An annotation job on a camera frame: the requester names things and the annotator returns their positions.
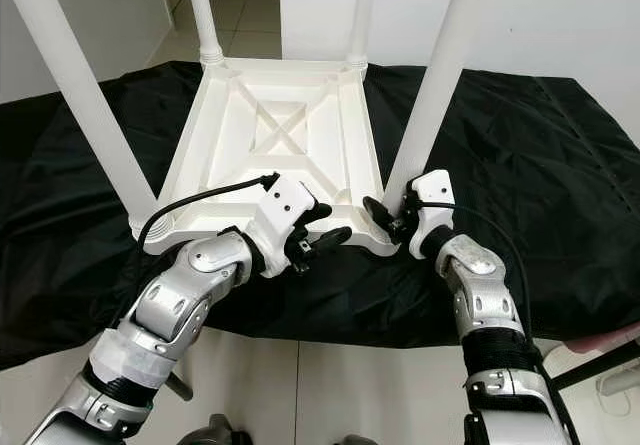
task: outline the white tape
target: white tape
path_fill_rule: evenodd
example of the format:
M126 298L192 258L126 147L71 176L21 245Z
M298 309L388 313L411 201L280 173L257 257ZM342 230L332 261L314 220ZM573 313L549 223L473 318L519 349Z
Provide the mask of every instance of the white tape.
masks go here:
M104 331L89 354L93 373L104 383L125 377L143 387L159 389L176 362L130 341L117 330Z

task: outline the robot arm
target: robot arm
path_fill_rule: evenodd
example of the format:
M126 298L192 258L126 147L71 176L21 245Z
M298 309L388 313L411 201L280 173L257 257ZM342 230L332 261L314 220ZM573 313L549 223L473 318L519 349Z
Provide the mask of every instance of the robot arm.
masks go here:
M451 208L428 208L425 202L454 204L445 170L409 183L399 218L371 198L365 207L392 240L408 243L414 258L433 263L453 295L468 373L465 443L571 444L505 286L503 261L454 233Z
M135 435L213 304L257 274L274 277L289 265L304 270L318 249L350 237L350 229L337 229L307 242L305 224L330 213L300 182L279 177L244 233L231 228L186 244L117 329L104 331L26 444L113 444Z

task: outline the white wall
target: white wall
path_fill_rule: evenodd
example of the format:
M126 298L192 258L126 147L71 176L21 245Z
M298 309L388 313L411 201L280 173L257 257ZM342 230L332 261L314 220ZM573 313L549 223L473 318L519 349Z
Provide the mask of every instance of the white wall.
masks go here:
M144 68L171 27L163 0L59 0L99 80ZM12 0L0 0L0 103L56 91Z
M369 61L429 62L449 0L375 0ZM281 0L285 58L342 59L354 0ZM492 0L467 68L578 81L640 144L640 0Z

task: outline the black tablecloth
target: black tablecloth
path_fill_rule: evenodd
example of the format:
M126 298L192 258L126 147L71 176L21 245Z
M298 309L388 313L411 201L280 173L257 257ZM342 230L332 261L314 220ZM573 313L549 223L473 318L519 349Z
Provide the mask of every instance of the black tablecloth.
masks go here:
M423 67L371 65L364 87L383 180ZM102 88L157 193L202 73L172 62ZM59 94L0 105L0 368L79 345L131 294L127 217ZM515 239L534 332L573 339L640 320L640 152L574 80L465 71L426 169ZM507 263L492 230L456 227ZM401 250L356 247L238 288L208 325L251 336L389 347L452 343L443 282Z

